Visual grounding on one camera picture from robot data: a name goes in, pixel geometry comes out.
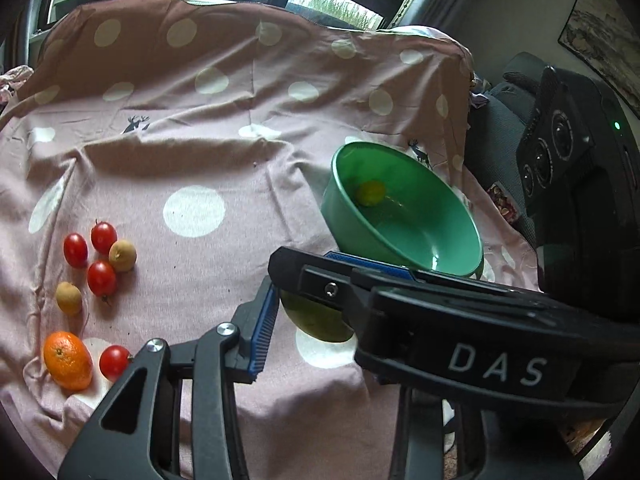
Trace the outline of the snack packet on sofa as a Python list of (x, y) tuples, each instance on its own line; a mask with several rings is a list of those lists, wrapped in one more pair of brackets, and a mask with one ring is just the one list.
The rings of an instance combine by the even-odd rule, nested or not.
[(520, 220), (518, 204), (500, 182), (494, 182), (488, 188), (487, 194), (506, 222), (514, 224)]

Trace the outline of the pink crumpled clothes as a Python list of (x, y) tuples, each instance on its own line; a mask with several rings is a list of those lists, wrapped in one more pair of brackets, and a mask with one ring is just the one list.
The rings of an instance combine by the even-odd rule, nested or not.
[(24, 86), (33, 73), (34, 70), (28, 65), (16, 66), (3, 73), (0, 76), (0, 105), (8, 104), (15, 92)]

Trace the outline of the large orange mandarin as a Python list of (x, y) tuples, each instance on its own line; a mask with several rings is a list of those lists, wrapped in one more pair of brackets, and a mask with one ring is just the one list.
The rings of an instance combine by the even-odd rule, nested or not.
[(53, 381), (63, 389), (82, 391), (93, 378), (93, 362), (84, 343), (73, 333), (54, 332), (44, 341), (44, 365)]

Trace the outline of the dark grey sofa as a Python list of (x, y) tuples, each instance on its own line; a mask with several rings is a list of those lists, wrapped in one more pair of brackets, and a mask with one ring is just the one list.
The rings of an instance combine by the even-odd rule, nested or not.
[(469, 111), (464, 164), (484, 190), (499, 185), (513, 200), (516, 219), (511, 226), (529, 244), (535, 243), (533, 221), (527, 217), (516, 149), (535, 104), (542, 72), (541, 58), (521, 52), (506, 64), (501, 80), (484, 93), (488, 103)]

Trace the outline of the cherry tomato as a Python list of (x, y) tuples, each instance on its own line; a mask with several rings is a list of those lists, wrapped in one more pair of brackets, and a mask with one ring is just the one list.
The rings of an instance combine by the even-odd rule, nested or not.
[(68, 234), (63, 240), (63, 254), (72, 268), (83, 268), (88, 260), (88, 246), (85, 239), (76, 232)]
[(117, 242), (117, 231), (111, 223), (97, 221), (91, 229), (90, 238), (93, 248), (100, 255), (107, 255)]
[(122, 376), (130, 361), (131, 353), (125, 347), (112, 344), (100, 355), (100, 372), (110, 382), (116, 382)]
[(96, 260), (88, 267), (87, 284), (94, 296), (112, 296), (117, 287), (115, 270), (107, 261)]

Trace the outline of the yellow green lime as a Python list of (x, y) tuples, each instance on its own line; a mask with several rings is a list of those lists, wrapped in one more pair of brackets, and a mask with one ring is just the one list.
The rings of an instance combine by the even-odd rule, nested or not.
[(363, 207), (374, 207), (386, 199), (386, 185), (379, 180), (361, 183), (355, 192), (356, 202)]

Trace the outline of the pink polka dot cloth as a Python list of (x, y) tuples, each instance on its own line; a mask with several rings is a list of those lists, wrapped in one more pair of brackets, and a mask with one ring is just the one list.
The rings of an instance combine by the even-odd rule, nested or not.
[[(533, 288), (533, 249), (464, 164), (472, 58), (437, 29), (348, 32), (259, 4), (114, 0), (68, 14), (1, 115), (1, 403), (55, 472), (106, 391), (63, 391), (47, 336), (92, 354), (198, 338), (250, 300), (282, 245), (335, 246), (319, 205), (330, 162), (360, 140), (427, 152), (470, 205), (483, 278)], [(94, 296), (97, 221), (137, 262)], [(63, 240), (88, 260), (72, 268)], [(58, 283), (79, 288), (63, 313)]]

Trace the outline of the green apple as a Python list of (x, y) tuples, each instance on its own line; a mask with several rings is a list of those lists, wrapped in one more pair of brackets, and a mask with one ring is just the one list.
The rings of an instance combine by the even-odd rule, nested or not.
[(339, 310), (285, 290), (280, 291), (280, 301), (290, 320), (311, 337), (324, 342), (345, 342), (354, 334)]

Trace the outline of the framed landscape painting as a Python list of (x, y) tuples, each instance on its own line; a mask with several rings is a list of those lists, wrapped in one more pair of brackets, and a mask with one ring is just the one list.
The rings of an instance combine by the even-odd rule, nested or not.
[(639, 35), (616, 0), (575, 0), (558, 41), (639, 116)]

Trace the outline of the green plastic bowl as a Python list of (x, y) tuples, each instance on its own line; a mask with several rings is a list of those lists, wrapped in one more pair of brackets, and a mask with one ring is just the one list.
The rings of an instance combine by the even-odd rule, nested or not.
[[(386, 199), (363, 207), (355, 192), (370, 180), (386, 185)], [(483, 266), (480, 232), (454, 190), (384, 144), (352, 142), (335, 152), (321, 213), (345, 254), (465, 278)]]

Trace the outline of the brown longan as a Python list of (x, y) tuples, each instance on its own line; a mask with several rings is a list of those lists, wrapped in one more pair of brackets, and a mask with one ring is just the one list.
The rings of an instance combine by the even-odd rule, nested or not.
[(82, 295), (78, 287), (69, 282), (58, 283), (55, 301), (66, 315), (76, 315), (82, 310)]
[(129, 240), (116, 240), (108, 252), (108, 262), (117, 273), (126, 273), (137, 262), (137, 249)]

